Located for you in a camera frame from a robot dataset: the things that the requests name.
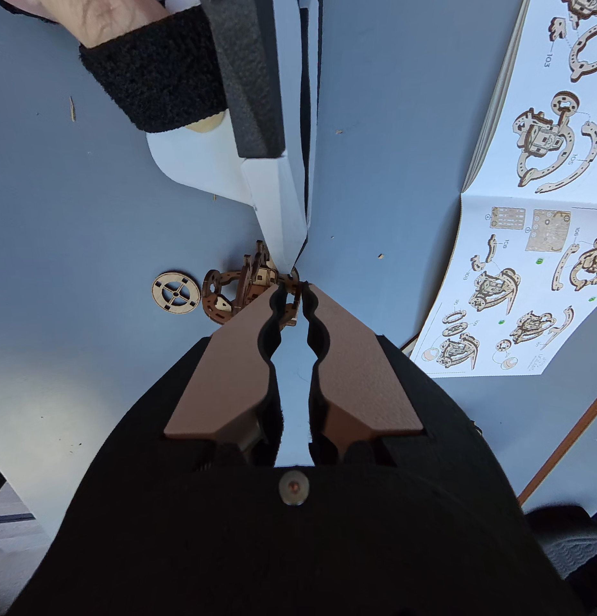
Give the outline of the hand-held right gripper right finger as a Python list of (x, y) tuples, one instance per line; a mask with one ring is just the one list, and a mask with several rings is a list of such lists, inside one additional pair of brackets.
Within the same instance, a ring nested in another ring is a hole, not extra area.
[(313, 458), (343, 458), (355, 442), (419, 435), (424, 427), (376, 334), (311, 283), (302, 285)]

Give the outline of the white instruction booklet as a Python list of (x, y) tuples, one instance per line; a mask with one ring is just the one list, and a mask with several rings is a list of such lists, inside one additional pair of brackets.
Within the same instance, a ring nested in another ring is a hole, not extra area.
[(541, 374), (597, 307), (597, 1), (523, 1), (411, 354), (432, 378)]

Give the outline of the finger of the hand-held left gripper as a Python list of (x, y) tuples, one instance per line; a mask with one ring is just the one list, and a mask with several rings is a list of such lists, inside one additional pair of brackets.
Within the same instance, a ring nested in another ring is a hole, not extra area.
[(321, 63), (321, 2), (293, 1), (292, 26), (299, 29), (300, 49), (292, 51), (292, 127), (297, 129), (292, 152), (292, 178), (298, 204), (303, 206), (305, 232), (295, 262), (307, 242), (311, 225), (313, 184), (316, 167), (318, 130), (320, 63)]
[(273, 1), (272, 8), (285, 149), (277, 158), (247, 158), (241, 167), (272, 260), (290, 273), (310, 212), (310, 42), (302, 27), (310, 16), (300, 1)]

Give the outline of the person's left hand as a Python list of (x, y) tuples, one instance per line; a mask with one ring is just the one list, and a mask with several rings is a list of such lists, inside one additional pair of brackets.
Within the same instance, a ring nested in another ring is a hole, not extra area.
[(159, 1), (8, 1), (7, 4), (61, 24), (87, 48), (170, 15)]

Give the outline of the spoked wooden wheel part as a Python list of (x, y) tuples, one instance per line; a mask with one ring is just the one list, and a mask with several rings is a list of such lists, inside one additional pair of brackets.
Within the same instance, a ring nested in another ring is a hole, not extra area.
[(152, 296), (165, 312), (185, 314), (200, 303), (201, 292), (195, 279), (185, 273), (165, 272), (152, 284)]

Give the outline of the small wooden model assembly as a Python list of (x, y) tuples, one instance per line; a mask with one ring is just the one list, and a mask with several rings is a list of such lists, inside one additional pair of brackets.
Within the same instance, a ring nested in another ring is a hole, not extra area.
[(280, 283), (294, 299), (286, 304), (285, 314), (280, 320), (280, 329), (297, 324), (301, 288), (296, 267), (290, 274), (280, 274), (271, 258), (266, 243), (256, 243), (256, 254), (244, 256), (241, 270), (221, 273), (210, 270), (203, 281), (202, 306), (205, 314), (218, 325), (224, 325), (248, 304)]

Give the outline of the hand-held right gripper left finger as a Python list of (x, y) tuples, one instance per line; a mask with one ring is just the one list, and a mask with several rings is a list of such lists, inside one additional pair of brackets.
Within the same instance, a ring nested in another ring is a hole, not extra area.
[(210, 336), (164, 429), (167, 438), (235, 443), (251, 463), (275, 463), (283, 419), (271, 359), (285, 311), (280, 284)]

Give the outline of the dark grey rounded object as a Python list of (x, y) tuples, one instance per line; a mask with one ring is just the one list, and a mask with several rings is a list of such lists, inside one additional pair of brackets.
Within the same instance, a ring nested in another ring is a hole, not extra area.
[(597, 513), (577, 505), (546, 506), (526, 514), (535, 539), (558, 574), (597, 615)]

